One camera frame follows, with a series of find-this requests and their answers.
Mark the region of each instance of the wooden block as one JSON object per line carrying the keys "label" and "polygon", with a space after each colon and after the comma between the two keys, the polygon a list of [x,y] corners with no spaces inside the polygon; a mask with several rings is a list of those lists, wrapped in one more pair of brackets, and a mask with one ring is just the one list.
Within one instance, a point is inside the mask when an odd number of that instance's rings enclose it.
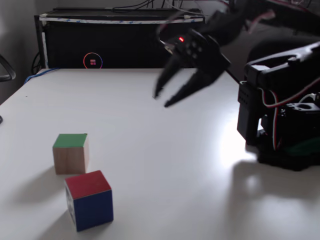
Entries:
{"label": "wooden block", "polygon": [[57,175],[85,174],[89,163],[89,140],[85,134],[60,134],[53,145]]}
{"label": "wooden block", "polygon": [[78,232],[114,220],[112,189],[101,171],[69,177],[65,188],[69,213]]}

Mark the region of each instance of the white table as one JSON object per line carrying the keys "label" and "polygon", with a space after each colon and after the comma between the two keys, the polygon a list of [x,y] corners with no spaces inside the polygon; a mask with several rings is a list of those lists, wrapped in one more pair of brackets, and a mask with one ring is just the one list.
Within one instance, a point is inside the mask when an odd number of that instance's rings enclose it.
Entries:
{"label": "white table", "polygon": [[[158,73],[58,70],[0,106],[0,239],[319,240],[319,168],[255,162],[227,74],[165,109],[192,70],[155,101]],[[89,171],[113,189],[112,224],[76,233],[53,168],[60,133],[89,134]]]}

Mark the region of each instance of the tape strip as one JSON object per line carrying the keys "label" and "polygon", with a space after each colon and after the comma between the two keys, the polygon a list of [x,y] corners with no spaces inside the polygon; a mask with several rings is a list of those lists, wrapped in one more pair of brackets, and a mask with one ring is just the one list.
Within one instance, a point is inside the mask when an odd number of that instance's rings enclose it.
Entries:
{"label": "tape strip", "polygon": [[72,18],[56,18],[56,17],[40,17],[40,21],[47,22],[66,22],[66,23],[80,23],[80,24],[179,24],[179,23],[197,23],[203,22],[203,18],[193,19],[177,19],[177,20],[162,20],[162,21],[112,21],[112,20],[84,20]]}
{"label": "tape strip", "polygon": [[45,61],[45,68],[49,68],[49,60],[48,60],[48,51],[47,51],[47,41],[46,41],[46,34],[42,33],[42,45],[43,45],[43,52],[44,52],[44,61]]}

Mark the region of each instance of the blue cable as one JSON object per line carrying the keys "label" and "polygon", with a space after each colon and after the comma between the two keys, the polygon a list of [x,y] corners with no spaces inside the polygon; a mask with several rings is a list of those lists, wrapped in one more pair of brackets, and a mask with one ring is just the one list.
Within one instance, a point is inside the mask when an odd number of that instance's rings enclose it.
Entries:
{"label": "blue cable", "polygon": [[26,80],[24,81],[24,84],[23,84],[23,85],[25,85],[27,82],[29,82],[30,79],[33,79],[33,78],[36,78],[36,77],[40,77],[40,76],[42,76],[42,75],[45,75],[45,74],[47,74],[47,73],[49,73],[49,72],[51,72],[51,71],[58,70],[58,69],[59,69],[59,68],[56,67],[56,68],[52,68],[52,69],[46,70],[46,71],[41,72],[41,73],[36,74],[36,75],[28,76],[28,77],[26,78]]}

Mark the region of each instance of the black box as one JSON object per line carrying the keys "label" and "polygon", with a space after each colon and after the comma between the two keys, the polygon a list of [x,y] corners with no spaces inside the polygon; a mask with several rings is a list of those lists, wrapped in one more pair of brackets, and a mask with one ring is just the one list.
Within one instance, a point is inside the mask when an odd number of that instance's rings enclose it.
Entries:
{"label": "black box", "polygon": [[[162,68],[170,54],[156,29],[173,9],[113,12],[105,8],[56,8],[35,16],[43,68]],[[205,23],[202,15],[183,14],[170,22],[161,40],[183,36]]]}

